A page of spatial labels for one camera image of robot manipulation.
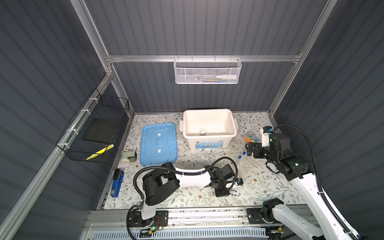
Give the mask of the blue capped test tube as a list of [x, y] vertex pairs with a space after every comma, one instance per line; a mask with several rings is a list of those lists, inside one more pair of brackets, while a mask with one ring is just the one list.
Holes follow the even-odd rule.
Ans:
[[245, 161], [246, 161], [246, 159], [247, 159], [247, 153], [246, 153], [246, 152], [243, 152], [243, 153], [241, 154], [241, 156], [244, 158], [244, 160], [243, 160], [243, 164], [244, 164]]
[[238, 166], [238, 168], [240, 168], [242, 166], [243, 160], [244, 160], [244, 158], [241, 155], [239, 155], [238, 159], [237, 159], [237, 166]]

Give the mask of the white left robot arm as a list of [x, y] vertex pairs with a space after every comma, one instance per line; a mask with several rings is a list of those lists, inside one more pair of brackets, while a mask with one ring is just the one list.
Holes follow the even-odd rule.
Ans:
[[157, 206], [180, 188], [212, 188], [215, 196], [227, 197], [236, 188], [243, 186], [243, 179], [236, 175], [230, 165], [219, 168], [206, 166], [199, 170], [182, 170], [172, 163], [165, 163], [143, 176], [143, 193], [140, 213], [143, 220], [155, 217]]

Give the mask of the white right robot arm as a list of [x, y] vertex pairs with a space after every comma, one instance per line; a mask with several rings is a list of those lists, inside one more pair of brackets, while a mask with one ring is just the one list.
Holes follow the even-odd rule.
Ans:
[[273, 164], [274, 174], [282, 174], [306, 201], [316, 218], [315, 226], [293, 212], [282, 200], [274, 198], [263, 203], [264, 222], [280, 222], [303, 240], [362, 240], [358, 231], [343, 217], [321, 185], [316, 158], [309, 164], [303, 157], [296, 157], [290, 138], [278, 133], [279, 126], [260, 129], [261, 142], [247, 143], [247, 155], [265, 159]]

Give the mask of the white plastic storage box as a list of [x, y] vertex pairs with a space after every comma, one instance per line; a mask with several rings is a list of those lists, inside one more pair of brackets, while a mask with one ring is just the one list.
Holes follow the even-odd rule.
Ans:
[[[191, 150], [226, 148], [239, 130], [229, 109], [184, 111], [179, 127]], [[199, 134], [201, 129], [207, 131], [205, 136]]]

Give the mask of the blue plastic box lid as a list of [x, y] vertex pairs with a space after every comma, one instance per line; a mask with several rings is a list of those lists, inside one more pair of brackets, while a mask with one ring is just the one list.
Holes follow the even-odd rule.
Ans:
[[162, 165], [178, 159], [176, 126], [173, 123], [147, 125], [143, 128], [140, 163]]

